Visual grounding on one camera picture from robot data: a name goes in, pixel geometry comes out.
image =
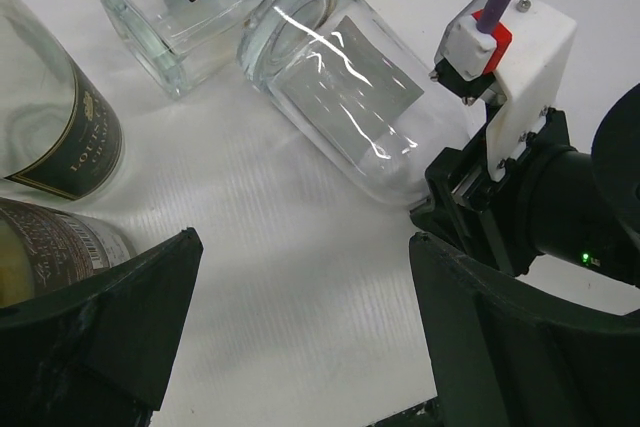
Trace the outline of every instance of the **black cylinder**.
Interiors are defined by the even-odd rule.
[[[530,246],[635,284],[637,250],[596,187],[591,157],[564,150],[543,155],[540,162],[524,186]]]

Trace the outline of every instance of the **cylindrical glass bottle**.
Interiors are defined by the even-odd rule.
[[[385,203],[428,195],[425,169],[469,141],[461,102],[364,0],[264,0],[245,24],[247,77],[353,182]]]
[[[178,98],[230,62],[240,27],[261,0],[102,0],[116,31]]]
[[[113,110],[20,0],[0,0],[0,126],[0,179],[66,199],[95,191],[120,159]]]
[[[67,287],[133,257],[105,223],[0,198],[0,308]]]

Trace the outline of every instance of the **red plastic part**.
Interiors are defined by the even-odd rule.
[[[472,15],[474,19],[479,20],[480,17],[482,16],[482,10],[479,10],[478,12]],[[498,68],[498,65],[500,64],[502,57],[504,57],[504,54],[507,53],[507,49],[509,48],[509,46],[511,45],[511,42],[513,41],[513,35],[509,31],[509,29],[507,29],[502,24],[502,22],[498,23],[495,30],[491,34],[491,37],[496,39],[498,46],[496,47],[496,51],[491,56],[491,59],[489,59],[489,63],[485,67],[484,72],[482,72],[482,75],[490,74],[491,72],[493,72]]]

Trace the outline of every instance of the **gray label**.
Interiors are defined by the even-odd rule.
[[[291,67],[283,93],[357,164],[424,91],[345,17]]]

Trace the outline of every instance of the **white bracket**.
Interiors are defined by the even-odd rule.
[[[546,119],[541,112],[554,107],[577,23],[543,2],[518,9],[512,0],[500,22],[513,42],[495,71],[507,102],[487,126],[487,168],[491,179],[505,175],[503,160],[519,158],[526,149],[524,135],[538,133]]]

